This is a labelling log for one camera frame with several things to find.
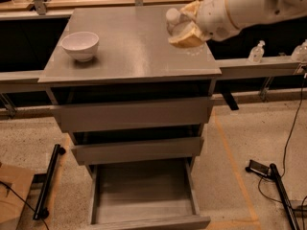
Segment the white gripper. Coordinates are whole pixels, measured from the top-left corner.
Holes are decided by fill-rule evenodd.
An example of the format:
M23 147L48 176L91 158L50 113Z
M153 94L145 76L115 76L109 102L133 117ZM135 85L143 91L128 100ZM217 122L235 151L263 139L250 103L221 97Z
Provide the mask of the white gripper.
M197 25L176 26L168 38L174 47L199 47L205 41L224 41L239 33L230 18L227 0L193 1L181 8L180 12L189 18L197 17Z

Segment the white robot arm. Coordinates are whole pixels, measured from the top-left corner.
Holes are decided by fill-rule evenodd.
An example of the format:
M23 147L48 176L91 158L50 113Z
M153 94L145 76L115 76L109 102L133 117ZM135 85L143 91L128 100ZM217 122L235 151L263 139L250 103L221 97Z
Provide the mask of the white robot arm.
M243 29L307 15L307 0L200 0L166 12L168 41L178 48L224 41Z

